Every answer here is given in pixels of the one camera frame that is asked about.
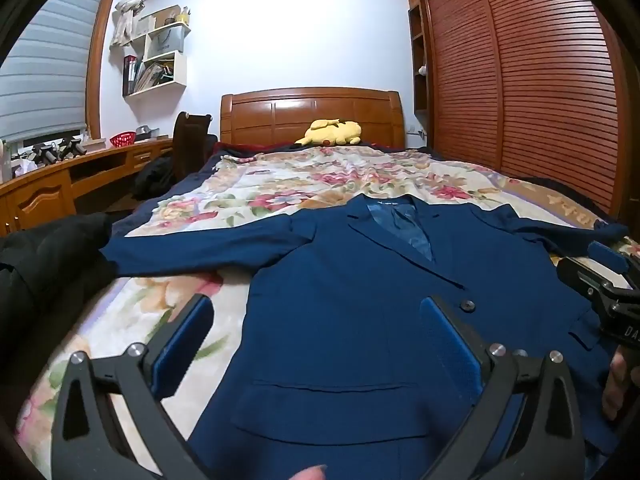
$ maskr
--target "louvered wardrobe door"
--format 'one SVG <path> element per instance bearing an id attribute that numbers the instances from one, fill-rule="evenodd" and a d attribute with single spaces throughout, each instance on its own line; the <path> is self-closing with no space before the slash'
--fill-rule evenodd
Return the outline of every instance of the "louvered wardrobe door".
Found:
<path id="1" fill-rule="evenodd" d="M 434 65 L 434 148 L 495 167 L 498 90 L 483 0 L 426 0 Z"/>
<path id="2" fill-rule="evenodd" d="M 611 204 L 613 74 L 589 0 L 489 0 L 504 88 L 501 171 L 544 176 Z"/>

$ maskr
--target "jacket button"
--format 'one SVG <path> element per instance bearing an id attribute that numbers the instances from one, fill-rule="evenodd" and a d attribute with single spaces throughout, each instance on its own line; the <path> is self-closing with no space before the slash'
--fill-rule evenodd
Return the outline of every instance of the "jacket button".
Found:
<path id="1" fill-rule="evenodd" d="M 471 300 L 460 301 L 460 308 L 465 312 L 473 312 L 476 309 L 476 304 Z"/>

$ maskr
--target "chair backrest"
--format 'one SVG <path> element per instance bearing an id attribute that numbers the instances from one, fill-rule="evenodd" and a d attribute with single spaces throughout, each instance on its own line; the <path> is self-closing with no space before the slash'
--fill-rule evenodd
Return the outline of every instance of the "chair backrest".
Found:
<path id="1" fill-rule="evenodd" d="M 182 180 L 199 171 L 206 159 L 206 139 L 210 115 L 191 115 L 180 112 L 174 126 L 174 173 Z"/>

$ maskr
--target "metal screw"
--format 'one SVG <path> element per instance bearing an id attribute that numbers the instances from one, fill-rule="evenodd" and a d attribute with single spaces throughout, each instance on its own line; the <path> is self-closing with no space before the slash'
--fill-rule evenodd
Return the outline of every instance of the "metal screw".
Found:
<path id="1" fill-rule="evenodd" d="M 127 348 L 127 354 L 131 357 L 139 357 L 144 351 L 145 346 L 142 343 L 133 343 L 133 345 Z"/>
<path id="2" fill-rule="evenodd" d="M 558 350 L 552 350 L 549 354 L 549 359 L 551 359 L 556 364 L 559 364 L 564 360 L 564 357 Z"/>
<path id="3" fill-rule="evenodd" d="M 476 304 L 471 300 L 460 301 L 460 308 L 465 312 L 473 312 L 476 309 Z"/>
<path id="4" fill-rule="evenodd" d="M 73 352 L 71 354 L 71 363 L 75 365 L 79 365 L 86 358 L 87 358 L 87 355 L 84 352 Z"/>
<path id="5" fill-rule="evenodd" d="M 491 352 L 491 355 L 495 355 L 496 357 L 502 357 L 507 353 L 507 349 L 500 343 L 493 343 L 489 346 L 489 352 Z"/>

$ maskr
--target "wooden headboard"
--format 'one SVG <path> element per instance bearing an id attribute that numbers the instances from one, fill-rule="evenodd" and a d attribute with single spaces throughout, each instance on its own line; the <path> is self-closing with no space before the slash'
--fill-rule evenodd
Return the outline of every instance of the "wooden headboard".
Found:
<path id="1" fill-rule="evenodd" d="M 277 144 L 304 137 L 316 119 L 356 121 L 362 140 L 404 148 L 398 92 L 363 88 L 281 88 L 222 96 L 220 141 Z"/>

